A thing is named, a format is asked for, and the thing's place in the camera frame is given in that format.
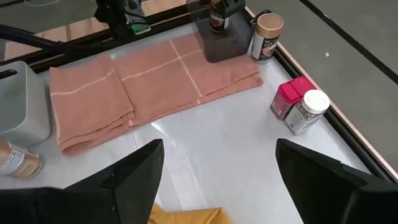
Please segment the gray container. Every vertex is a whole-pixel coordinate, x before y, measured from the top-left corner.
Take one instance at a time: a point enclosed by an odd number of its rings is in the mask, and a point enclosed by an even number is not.
[[[187,0],[187,8],[195,23],[193,30],[206,60],[215,63],[246,54],[253,29],[244,19],[244,12],[239,11],[230,16],[229,27],[222,33],[216,33],[210,26],[210,4],[201,2]]]
[[[4,71],[15,71],[7,77]],[[0,67],[0,139],[27,147],[51,132],[48,96],[43,79],[25,62]]]

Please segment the yellow cloth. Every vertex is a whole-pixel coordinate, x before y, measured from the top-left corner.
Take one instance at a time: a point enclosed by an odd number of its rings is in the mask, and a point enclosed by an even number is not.
[[[154,204],[148,224],[229,224],[229,219],[222,208],[165,212]]]

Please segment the white table surface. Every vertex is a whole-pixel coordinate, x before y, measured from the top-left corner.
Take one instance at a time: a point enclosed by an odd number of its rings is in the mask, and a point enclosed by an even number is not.
[[[107,54],[120,57],[191,32],[191,25],[183,26]],[[40,75],[48,81],[48,72]],[[30,180],[0,177],[0,189],[64,188],[161,138],[165,162],[156,202],[166,211],[223,207],[232,223],[302,223],[275,159],[278,138],[368,170],[325,118],[306,133],[294,136],[269,109],[277,87],[289,75],[272,59],[261,65],[261,77],[264,84],[260,87],[158,119],[78,157],[63,157],[53,133],[30,148],[44,158],[39,174]]]

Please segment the folded towel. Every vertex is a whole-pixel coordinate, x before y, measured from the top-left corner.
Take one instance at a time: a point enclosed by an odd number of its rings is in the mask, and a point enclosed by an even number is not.
[[[57,142],[78,154],[134,126],[258,86],[248,55],[206,61],[194,35],[111,60],[50,69]]]
[[[154,204],[148,224],[229,224],[229,219],[222,208],[165,212]]]
[[[79,154],[132,126],[134,107],[109,57],[71,69],[51,68],[50,74],[57,143],[64,154]]]

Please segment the white plastic bin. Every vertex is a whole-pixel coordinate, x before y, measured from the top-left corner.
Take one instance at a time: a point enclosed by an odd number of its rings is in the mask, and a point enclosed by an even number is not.
[[[0,67],[16,75],[0,77],[0,139],[27,147],[46,139],[51,132],[48,96],[43,79],[25,62]]]

